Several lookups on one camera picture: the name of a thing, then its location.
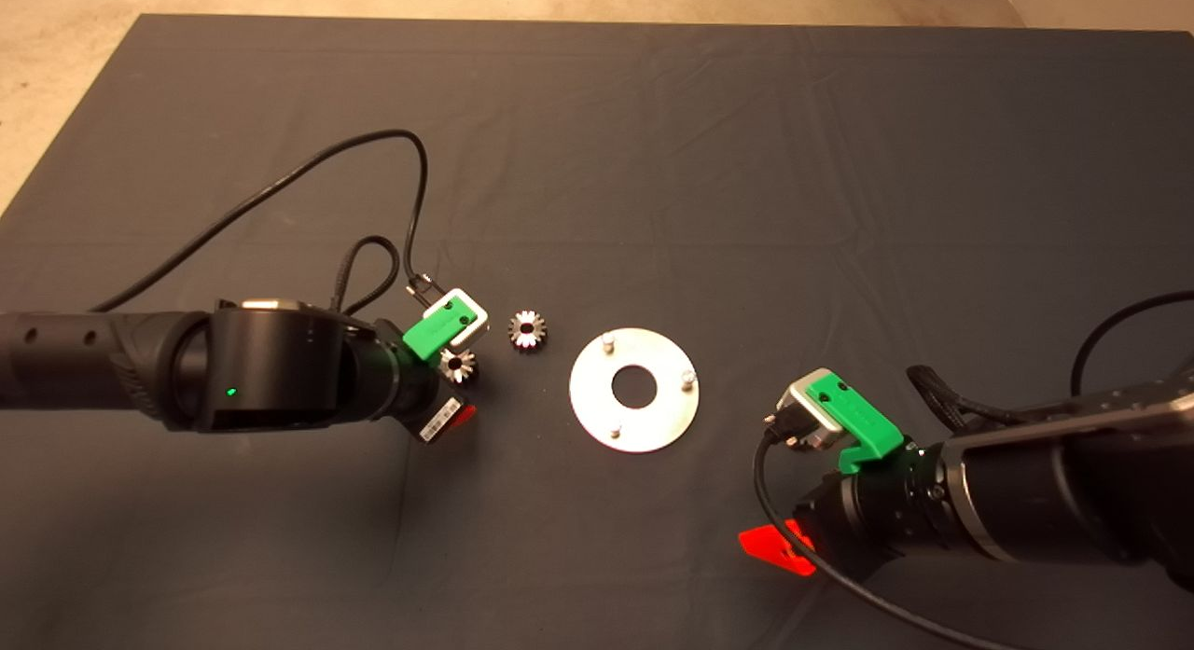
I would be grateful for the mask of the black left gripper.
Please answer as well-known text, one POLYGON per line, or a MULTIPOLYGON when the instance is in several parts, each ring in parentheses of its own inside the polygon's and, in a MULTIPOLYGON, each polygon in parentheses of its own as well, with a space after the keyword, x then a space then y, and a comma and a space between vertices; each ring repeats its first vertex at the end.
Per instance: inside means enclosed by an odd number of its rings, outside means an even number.
POLYGON ((404 366, 396 392, 396 421, 416 441, 433 443, 475 416, 458 387, 439 370, 424 364, 404 366))

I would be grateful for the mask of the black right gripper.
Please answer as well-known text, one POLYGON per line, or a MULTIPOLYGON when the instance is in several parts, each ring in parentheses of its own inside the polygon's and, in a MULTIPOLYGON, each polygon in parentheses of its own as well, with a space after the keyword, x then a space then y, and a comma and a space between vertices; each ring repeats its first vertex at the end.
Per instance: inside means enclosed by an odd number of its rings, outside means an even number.
MULTIPOLYGON (((835 472, 807 493, 807 536, 832 568, 862 582, 905 557, 952 550, 950 519, 930 496, 937 459, 931 450, 899 449, 857 473, 835 472)), ((741 552, 788 574, 817 568, 773 525, 739 532, 741 552)))

